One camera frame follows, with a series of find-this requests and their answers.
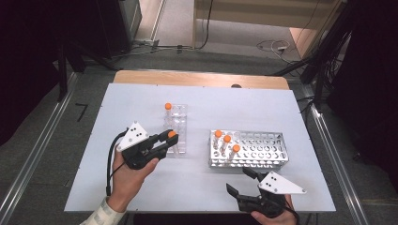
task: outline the floor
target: floor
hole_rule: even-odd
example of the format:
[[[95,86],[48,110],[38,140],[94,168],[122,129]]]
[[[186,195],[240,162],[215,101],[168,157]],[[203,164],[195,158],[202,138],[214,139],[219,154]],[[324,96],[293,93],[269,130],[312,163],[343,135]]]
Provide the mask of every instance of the floor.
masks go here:
[[[177,0],[168,0],[164,3],[142,0],[143,14],[151,11],[158,15],[161,6],[163,6],[163,11],[158,23],[156,19],[154,20],[156,17],[147,16],[152,18],[152,23],[148,23],[157,24],[158,28],[141,30],[142,33],[140,31],[137,34],[137,39],[158,39],[161,45],[191,45],[192,22],[189,19],[191,17],[189,10],[192,2],[186,2],[179,4]],[[150,3],[154,10],[145,3]],[[183,24],[179,26],[176,23],[178,21]],[[201,43],[200,38],[203,36],[202,22],[198,23],[200,23],[198,25],[200,30],[197,32],[197,45]],[[179,29],[172,28],[171,25],[177,25]],[[267,40],[286,40],[290,43],[290,51],[285,51],[281,59],[272,51],[269,42],[263,42],[260,44],[263,47],[258,47],[258,43]],[[178,53],[176,50],[168,50],[146,53],[147,51],[148,49],[145,48],[131,51],[129,55],[116,57],[113,63],[125,69],[167,69],[259,76],[285,68],[288,63],[284,60],[289,62],[299,60],[294,42],[285,28],[268,26],[260,28],[255,25],[232,23],[222,25],[219,22],[211,22],[208,44],[200,52]],[[16,178],[28,176],[29,181],[20,185],[23,192],[16,196],[17,204],[9,208],[12,214],[6,214],[6,218],[4,218],[5,210],[2,204],[0,224],[6,224],[2,221],[8,221],[8,224],[79,224],[89,216],[89,213],[65,213],[64,207],[102,97],[108,83],[112,82],[115,72],[90,60],[86,63],[87,69],[84,74],[70,73],[69,86],[73,88],[70,88],[68,101],[63,104],[56,102],[58,89],[55,87],[26,118],[13,138],[0,146],[2,201],[11,193],[9,188],[15,185]],[[303,86],[299,82],[301,71],[302,69],[298,69],[284,75],[297,99],[305,98],[312,92],[311,86]],[[306,100],[298,101],[301,109],[305,109],[307,104]],[[320,224],[395,224],[398,219],[396,215],[398,196],[388,176],[375,165],[353,160],[356,150],[351,143],[352,134],[349,128],[333,114],[326,104],[322,105],[322,109],[322,118],[327,124],[329,137],[320,132],[319,126],[322,124],[319,122],[322,121],[319,121],[319,117],[313,116],[313,114],[316,115],[315,112],[303,113],[303,120],[306,121],[337,211],[327,214],[300,214],[301,221],[307,224],[316,224],[317,220]],[[62,116],[58,119],[54,117],[56,110],[62,112]],[[46,133],[50,134],[49,139],[43,137]],[[342,168],[336,169],[332,163],[330,156],[333,156],[333,151],[330,152],[329,147],[326,146],[327,138],[330,138],[334,144],[334,150],[343,163],[343,170],[348,175],[348,184],[351,184],[355,190],[348,192],[350,196],[346,196],[344,192],[346,181],[341,180],[336,172]],[[21,173],[24,163],[30,158],[29,153],[34,151],[38,152],[39,160],[33,167]],[[349,200],[359,201],[360,208],[353,209]],[[353,212],[358,209],[361,210],[359,214],[365,215],[366,219],[358,220],[353,216]],[[194,224],[192,220],[195,219],[202,224],[230,220],[229,223],[232,224],[255,224],[249,217],[244,216],[152,216],[131,214],[122,222],[125,224],[170,224],[178,219],[179,224]]]

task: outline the white table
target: white table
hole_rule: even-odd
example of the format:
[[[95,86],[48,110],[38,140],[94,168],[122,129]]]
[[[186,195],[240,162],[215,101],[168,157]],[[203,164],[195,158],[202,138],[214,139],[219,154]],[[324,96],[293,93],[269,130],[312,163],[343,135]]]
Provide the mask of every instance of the white table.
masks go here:
[[[211,129],[282,132],[290,161],[278,172],[307,189],[294,195],[300,212],[335,211],[299,107],[290,90],[154,84],[109,84],[76,174],[65,211],[93,211],[105,196],[106,163],[115,136],[138,121],[149,134],[163,131],[164,103],[188,104],[187,154],[161,160],[129,211],[142,213],[235,213],[228,183],[241,194],[259,194],[258,182],[241,172],[210,169]]]

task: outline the wire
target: wire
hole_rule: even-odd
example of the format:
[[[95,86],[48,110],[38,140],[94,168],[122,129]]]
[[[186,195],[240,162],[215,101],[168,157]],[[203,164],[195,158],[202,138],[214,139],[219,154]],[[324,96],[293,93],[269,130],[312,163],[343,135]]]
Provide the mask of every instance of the wire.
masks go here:
[[[119,133],[114,141],[111,144],[111,147],[109,149],[109,154],[108,154],[108,164],[107,164],[107,170],[106,170],[106,196],[111,196],[111,177],[112,175],[122,166],[124,165],[124,163],[119,166],[119,168],[117,168],[115,170],[115,172],[112,173],[111,175],[111,164],[112,164],[112,153],[114,152],[114,148],[115,148],[115,144],[117,142],[117,140],[119,140],[119,138],[124,137],[127,133],[128,129],[126,129],[126,131]]]
[[[135,48],[133,48],[131,50],[140,49],[140,48],[144,48],[144,47],[152,48],[152,50],[148,51],[148,52],[127,53],[127,54],[122,54],[122,55],[119,55],[119,56],[116,56],[116,57],[123,57],[123,56],[128,56],[128,55],[142,55],[142,54],[147,54],[147,53],[157,53],[157,52],[165,51],[165,50],[177,50],[177,51],[199,51],[199,50],[202,50],[206,46],[207,41],[208,41],[208,27],[209,27],[209,24],[210,24],[210,15],[211,15],[211,10],[213,8],[213,2],[214,2],[214,0],[211,0],[210,8],[208,10],[207,28],[206,28],[206,30],[207,30],[206,40],[202,44],[201,47],[194,48],[192,46],[184,46],[184,45],[157,45],[157,46],[151,46],[151,45],[147,45],[147,44],[142,44],[142,45],[140,45],[138,47],[135,47]]]
[[[214,2],[214,0],[211,0],[211,2],[210,2],[210,8],[208,9],[205,43],[203,43],[201,47],[199,47],[199,48],[197,48],[197,49],[195,48],[195,50],[201,50],[201,49],[203,49],[203,48],[206,46],[206,44],[207,44],[207,41],[208,41],[208,26],[209,26],[209,24],[210,24],[210,15],[211,15],[211,10],[213,9],[213,2]]]
[[[124,166],[125,164],[126,164],[126,161],[124,161],[120,166],[118,166],[118,167],[116,168],[116,170],[114,170],[114,171],[112,172],[112,174],[110,175],[110,177],[114,176],[114,174],[115,174],[120,168],[122,168],[122,166]]]
[[[310,24],[311,20],[313,19],[314,14],[315,14],[315,12],[316,12],[316,9],[318,8],[319,2],[320,2],[320,0],[318,0],[318,1],[316,2],[316,5],[315,5],[315,8],[314,8],[314,10],[313,10],[313,14],[311,14],[310,20],[307,22],[307,24],[305,24],[304,28],[302,28],[301,31],[299,32],[299,34],[298,34],[298,40],[296,41],[296,46],[297,46],[297,44],[299,43],[299,38],[300,38],[300,36],[301,36],[302,31],[305,30],[305,29],[307,28],[307,26]]]

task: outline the hand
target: hand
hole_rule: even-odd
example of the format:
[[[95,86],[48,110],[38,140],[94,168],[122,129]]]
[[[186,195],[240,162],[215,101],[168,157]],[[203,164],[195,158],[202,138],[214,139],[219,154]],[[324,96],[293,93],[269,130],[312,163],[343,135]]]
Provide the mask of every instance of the hand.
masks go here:
[[[294,210],[292,197],[290,195],[284,195],[284,197],[287,201],[286,206]],[[253,211],[252,217],[262,225],[296,225],[295,216],[286,210],[284,210],[282,214],[275,218],[268,218],[259,212]]]
[[[123,165],[113,175],[113,191],[107,201],[108,205],[116,212],[125,212],[130,201],[137,195],[143,185],[145,178],[155,170],[158,162],[158,158],[153,158],[143,169],[138,171],[130,169],[126,164]],[[122,153],[115,150],[113,171],[123,163]]]

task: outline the white sleeve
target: white sleeve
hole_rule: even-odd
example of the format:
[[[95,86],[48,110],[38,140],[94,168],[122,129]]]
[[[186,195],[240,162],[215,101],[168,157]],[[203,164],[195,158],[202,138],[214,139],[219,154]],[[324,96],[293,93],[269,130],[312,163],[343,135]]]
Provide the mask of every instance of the white sleeve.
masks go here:
[[[126,212],[117,213],[108,205],[107,199],[104,198],[99,208],[80,225],[117,225]]]

